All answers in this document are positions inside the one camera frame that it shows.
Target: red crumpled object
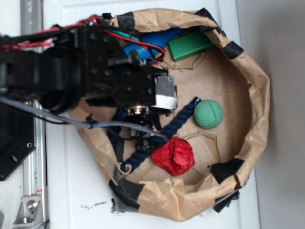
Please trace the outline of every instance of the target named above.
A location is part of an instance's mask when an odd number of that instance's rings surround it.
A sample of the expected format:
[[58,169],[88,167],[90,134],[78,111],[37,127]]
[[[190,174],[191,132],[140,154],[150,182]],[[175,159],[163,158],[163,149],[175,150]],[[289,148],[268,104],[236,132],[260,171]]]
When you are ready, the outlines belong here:
[[173,176],[182,175],[195,165],[191,145],[177,136],[152,153],[152,161]]

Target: paper bag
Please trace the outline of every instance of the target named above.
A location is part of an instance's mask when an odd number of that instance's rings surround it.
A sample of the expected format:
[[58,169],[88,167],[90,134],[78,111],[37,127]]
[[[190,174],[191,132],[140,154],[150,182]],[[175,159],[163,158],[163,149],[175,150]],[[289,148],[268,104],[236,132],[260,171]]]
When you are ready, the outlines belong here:
[[[222,123],[213,129],[199,127],[190,118],[177,135],[193,147],[195,165],[182,176],[172,177],[148,157],[133,173],[120,171],[105,129],[77,130],[92,152],[120,210],[169,218],[189,219],[207,208],[220,211],[238,195],[262,155],[267,142],[270,82],[259,65],[235,42],[230,41],[205,9],[193,14],[168,9],[126,13],[111,23],[138,32],[180,27],[200,28],[215,47],[175,63],[168,50],[159,67],[169,68],[178,87],[178,113],[195,96],[216,100],[224,110]],[[115,109],[80,103],[72,118],[93,114],[98,121],[111,120]],[[161,116],[161,124],[173,116]],[[135,151],[125,143],[124,160]]]

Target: green block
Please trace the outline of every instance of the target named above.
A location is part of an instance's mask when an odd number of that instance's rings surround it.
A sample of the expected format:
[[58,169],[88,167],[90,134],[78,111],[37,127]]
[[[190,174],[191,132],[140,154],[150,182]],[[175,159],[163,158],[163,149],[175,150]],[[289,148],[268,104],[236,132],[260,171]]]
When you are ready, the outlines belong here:
[[215,45],[200,31],[194,31],[168,42],[173,59],[180,61],[187,57],[206,51]]

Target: green ball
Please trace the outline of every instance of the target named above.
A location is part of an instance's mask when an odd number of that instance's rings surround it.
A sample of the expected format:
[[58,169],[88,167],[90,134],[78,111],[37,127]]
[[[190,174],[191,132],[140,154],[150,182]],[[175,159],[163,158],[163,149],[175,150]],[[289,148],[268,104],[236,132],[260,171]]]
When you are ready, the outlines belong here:
[[222,122],[224,111],[215,100],[203,100],[196,105],[194,118],[199,126],[212,129]]

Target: cardboard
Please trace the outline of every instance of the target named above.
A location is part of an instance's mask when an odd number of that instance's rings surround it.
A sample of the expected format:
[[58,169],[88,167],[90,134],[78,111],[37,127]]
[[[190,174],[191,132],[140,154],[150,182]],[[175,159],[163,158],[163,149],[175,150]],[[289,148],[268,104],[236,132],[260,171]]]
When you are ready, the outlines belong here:
[[[270,82],[258,64],[242,52],[228,58],[225,52],[231,41],[219,33],[213,20],[192,13],[150,9],[133,13],[135,29],[140,32],[167,30],[171,27],[200,26],[216,45],[204,53],[175,63],[167,52],[158,67],[169,68],[178,86],[178,113],[195,96],[216,100],[224,110],[224,120],[214,129],[199,127],[193,118],[178,131],[193,147],[195,165],[185,174],[172,177],[147,158],[133,173],[122,174],[126,180],[143,184],[135,200],[138,212],[153,214],[175,221],[189,219],[215,205],[215,200],[243,187],[267,142],[270,107]],[[117,17],[112,19],[118,25]],[[92,108],[85,102],[72,113],[72,118],[84,120],[93,114],[99,121],[111,120],[114,109]],[[162,126],[173,119],[161,117]],[[104,129],[77,130],[92,152],[106,182],[117,184],[114,173],[119,163]],[[126,142],[124,159],[134,152],[134,142]],[[208,165],[225,163],[232,158],[244,160],[235,175],[220,184],[207,169]]]

